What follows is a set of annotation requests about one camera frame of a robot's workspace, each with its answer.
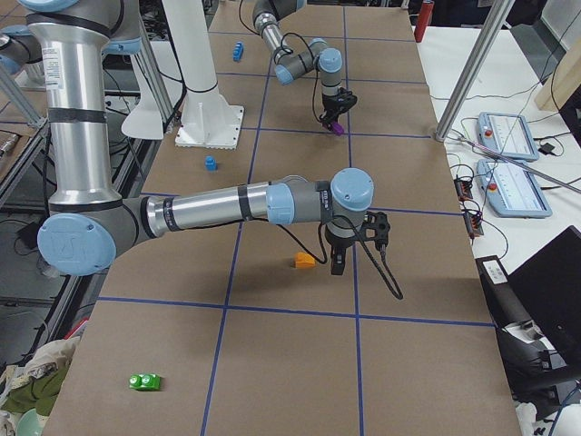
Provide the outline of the near blue teach pendant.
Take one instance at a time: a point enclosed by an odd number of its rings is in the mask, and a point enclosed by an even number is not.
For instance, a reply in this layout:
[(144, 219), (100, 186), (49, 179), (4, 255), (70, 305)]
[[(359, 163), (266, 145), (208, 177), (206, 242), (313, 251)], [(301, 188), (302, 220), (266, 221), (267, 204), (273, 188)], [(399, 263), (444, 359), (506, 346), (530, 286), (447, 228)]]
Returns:
[(501, 218), (547, 218), (553, 214), (535, 177), (512, 163), (480, 159), (476, 178), (484, 198)]

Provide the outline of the grabber stick green tip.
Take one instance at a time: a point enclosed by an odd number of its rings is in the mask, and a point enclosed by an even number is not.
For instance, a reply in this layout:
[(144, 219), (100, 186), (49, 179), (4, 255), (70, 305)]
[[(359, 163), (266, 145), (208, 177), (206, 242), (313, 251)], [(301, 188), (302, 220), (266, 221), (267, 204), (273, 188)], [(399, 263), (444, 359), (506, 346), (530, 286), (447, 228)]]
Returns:
[(543, 180), (551, 182), (556, 187), (565, 188), (574, 193), (580, 193), (580, 189), (573, 185), (573, 183), (575, 183), (576, 181), (564, 182), (562, 180), (559, 180), (556, 177), (553, 177), (547, 173), (543, 173), (535, 168), (530, 167), (526, 163), (507, 157), (503, 154), (497, 153), (491, 149), (486, 148), (484, 145), (471, 141), (463, 134), (458, 134), (456, 136), (447, 136), (447, 139), (450, 141), (455, 141), (460, 144), (463, 144), (471, 149), (475, 149), (476, 153), (481, 153), (482, 155), (490, 159), (501, 161), (507, 164), (513, 164), (514, 166), (519, 167), (535, 176), (538, 176)]

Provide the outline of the orange trapezoid block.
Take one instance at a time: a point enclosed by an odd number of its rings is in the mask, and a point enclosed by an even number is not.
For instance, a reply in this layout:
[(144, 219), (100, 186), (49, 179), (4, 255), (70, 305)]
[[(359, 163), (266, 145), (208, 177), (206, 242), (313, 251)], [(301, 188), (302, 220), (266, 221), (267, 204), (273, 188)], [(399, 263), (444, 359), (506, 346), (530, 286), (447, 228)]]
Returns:
[(295, 253), (293, 262), (296, 269), (310, 269), (317, 265), (317, 260), (311, 254), (305, 252)]

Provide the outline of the small blue toy block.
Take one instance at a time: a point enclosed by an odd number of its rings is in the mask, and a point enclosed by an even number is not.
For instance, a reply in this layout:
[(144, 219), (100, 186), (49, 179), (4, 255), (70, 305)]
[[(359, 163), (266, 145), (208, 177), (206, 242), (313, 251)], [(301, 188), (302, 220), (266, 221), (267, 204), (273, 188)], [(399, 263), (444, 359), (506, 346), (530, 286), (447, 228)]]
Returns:
[(204, 166), (205, 166), (206, 170), (210, 171), (210, 172), (214, 172), (218, 169), (218, 163), (217, 163), (216, 159), (211, 155), (207, 155), (205, 157)]

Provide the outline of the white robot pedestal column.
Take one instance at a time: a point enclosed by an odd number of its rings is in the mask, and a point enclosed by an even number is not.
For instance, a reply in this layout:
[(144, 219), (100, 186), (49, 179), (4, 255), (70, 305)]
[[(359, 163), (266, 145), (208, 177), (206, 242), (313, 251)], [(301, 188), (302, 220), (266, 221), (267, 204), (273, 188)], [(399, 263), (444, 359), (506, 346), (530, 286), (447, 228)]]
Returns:
[(229, 104), (220, 92), (202, 3), (169, 1), (164, 6), (186, 86), (176, 144), (234, 149), (244, 108)]

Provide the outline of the far blue teach pendant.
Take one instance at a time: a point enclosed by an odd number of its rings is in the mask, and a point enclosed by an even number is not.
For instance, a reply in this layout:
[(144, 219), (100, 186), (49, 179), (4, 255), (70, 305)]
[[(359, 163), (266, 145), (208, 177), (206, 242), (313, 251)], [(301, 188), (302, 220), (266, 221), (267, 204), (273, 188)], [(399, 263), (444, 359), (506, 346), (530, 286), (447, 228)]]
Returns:
[(480, 113), (477, 119), (479, 143), (506, 157), (527, 162), (539, 159), (539, 152), (523, 115)]

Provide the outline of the red cylinder tube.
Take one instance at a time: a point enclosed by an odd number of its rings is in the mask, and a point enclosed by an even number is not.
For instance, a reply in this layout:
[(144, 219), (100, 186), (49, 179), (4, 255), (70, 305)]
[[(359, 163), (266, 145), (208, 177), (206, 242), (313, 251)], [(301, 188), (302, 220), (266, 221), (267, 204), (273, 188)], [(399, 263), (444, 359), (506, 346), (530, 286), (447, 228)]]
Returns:
[(414, 29), (414, 38), (417, 43), (421, 43), (426, 32), (426, 28), (430, 23), (432, 11), (434, 7), (433, 0), (423, 0), (419, 9), (417, 22)]

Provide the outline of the long blue toy block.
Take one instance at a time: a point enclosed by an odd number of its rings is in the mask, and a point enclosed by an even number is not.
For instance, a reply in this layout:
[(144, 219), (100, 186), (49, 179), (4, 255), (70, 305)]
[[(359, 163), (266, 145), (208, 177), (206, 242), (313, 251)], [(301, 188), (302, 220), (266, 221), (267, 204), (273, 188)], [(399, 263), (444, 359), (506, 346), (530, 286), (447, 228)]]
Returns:
[(242, 41), (237, 41), (232, 50), (232, 60), (240, 62), (244, 52), (244, 44)]

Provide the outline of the green toy block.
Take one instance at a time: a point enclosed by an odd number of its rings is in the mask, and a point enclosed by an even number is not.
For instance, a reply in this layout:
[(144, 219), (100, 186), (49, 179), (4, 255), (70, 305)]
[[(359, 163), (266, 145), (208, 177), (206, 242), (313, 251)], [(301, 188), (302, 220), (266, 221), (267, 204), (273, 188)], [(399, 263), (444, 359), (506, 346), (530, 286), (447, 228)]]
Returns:
[(129, 377), (129, 388), (136, 391), (159, 391), (161, 376), (157, 373), (135, 373)]

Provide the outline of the blue teach pendant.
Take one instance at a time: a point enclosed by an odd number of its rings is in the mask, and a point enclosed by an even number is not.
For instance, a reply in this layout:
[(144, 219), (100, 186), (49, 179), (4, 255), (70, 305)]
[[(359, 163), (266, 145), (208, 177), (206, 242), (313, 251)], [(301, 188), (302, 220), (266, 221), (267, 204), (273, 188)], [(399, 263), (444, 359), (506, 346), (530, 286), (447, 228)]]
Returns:
[(480, 159), (476, 178), (484, 198), (501, 218), (547, 218), (553, 214), (535, 177), (512, 163)]
[(527, 162), (539, 159), (539, 152), (523, 115), (480, 113), (477, 119), (479, 143), (506, 157)]

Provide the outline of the black laptop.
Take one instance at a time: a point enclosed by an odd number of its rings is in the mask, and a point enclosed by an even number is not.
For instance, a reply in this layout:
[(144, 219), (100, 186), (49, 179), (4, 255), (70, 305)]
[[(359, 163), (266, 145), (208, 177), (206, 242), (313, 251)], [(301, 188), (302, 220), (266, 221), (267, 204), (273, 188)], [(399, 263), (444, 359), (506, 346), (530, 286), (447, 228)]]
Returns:
[(496, 289), (508, 323), (532, 321), (563, 354), (580, 353), (580, 231), (568, 226)]

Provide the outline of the aluminium frame post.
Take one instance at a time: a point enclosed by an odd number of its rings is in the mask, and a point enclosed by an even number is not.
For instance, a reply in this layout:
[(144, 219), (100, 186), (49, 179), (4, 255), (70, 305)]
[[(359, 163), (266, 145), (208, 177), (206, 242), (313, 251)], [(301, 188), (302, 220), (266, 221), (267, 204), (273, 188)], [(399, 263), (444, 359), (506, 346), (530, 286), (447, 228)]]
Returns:
[(462, 104), (465, 102), (473, 83), (475, 82), (487, 54), (496, 41), (497, 34), (505, 23), (515, 0), (495, 1), (491, 6), (487, 19), (481, 28), (478, 38), (468, 56), (464, 68), (459, 76), (457, 84), (448, 100), (443, 115), (441, 116), (435, 139), (444, 142), (455, 122)]

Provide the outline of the purple trapezoid block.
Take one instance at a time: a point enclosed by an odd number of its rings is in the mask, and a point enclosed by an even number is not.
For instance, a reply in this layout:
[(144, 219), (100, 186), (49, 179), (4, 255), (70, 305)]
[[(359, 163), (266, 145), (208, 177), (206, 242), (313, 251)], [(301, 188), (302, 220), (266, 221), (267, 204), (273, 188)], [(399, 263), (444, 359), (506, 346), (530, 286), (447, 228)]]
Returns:
[(336, 122), (330, 124), (330, 131), (337, 136), (342, 136), (345, 133), (343, 126)]

